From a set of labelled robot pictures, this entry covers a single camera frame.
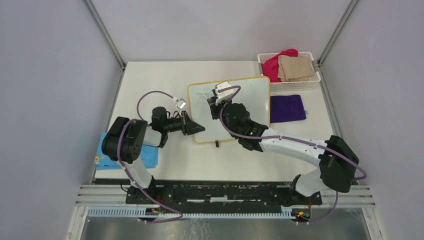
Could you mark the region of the yellow framed whiteboard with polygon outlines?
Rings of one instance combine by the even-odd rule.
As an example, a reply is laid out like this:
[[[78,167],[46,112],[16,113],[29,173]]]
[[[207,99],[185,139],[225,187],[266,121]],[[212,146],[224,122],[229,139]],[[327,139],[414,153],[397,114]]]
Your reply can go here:
[[[270,124],[270,80],[265,76],[228,79],[232,86],[240,86],[240,92],[232,99],[234,103],[243,104],[253,121],[268,126]],[[205,127],[205,131],[194,134],[198,144],[234,141],[235,139],[223,128],[221,122],[213,120],[207,100],[198,93],[212,97],[215,85],[220,81],[193,83],[187,87],[190,118]]]

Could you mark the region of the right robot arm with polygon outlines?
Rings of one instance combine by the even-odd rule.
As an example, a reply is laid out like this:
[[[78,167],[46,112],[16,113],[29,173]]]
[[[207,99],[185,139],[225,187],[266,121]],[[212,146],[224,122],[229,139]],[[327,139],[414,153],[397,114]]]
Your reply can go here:
[[[283,134],[251,120],[242,103],[217,97],[207,99],[212,118],[220,120],[225,130],[249,151],[282,154],[314,165],[315,170],[297,175],[289,189],[289,199],[302,204],[314,193],[331,189],[348,193],[355,180],[359,159],[345,140],[331,135],[328,140],[306,139]]]

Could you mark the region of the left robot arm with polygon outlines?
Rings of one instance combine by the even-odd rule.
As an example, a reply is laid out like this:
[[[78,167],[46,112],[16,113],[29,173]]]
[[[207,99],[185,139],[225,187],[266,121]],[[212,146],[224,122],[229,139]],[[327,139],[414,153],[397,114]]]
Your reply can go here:
[[[131,186],[140,187],[139,199],[151,204],[157,198],[156,181],[143,163],[143,147],[163,148],[169,133],[181,132],[190,136],[205,130],[204,126],[190,119],[185,110],[171,116],[168,110],[158,106],[152,110],[151,123],[117,117],[101,143],[101,151],[120,164],[128,174]]]

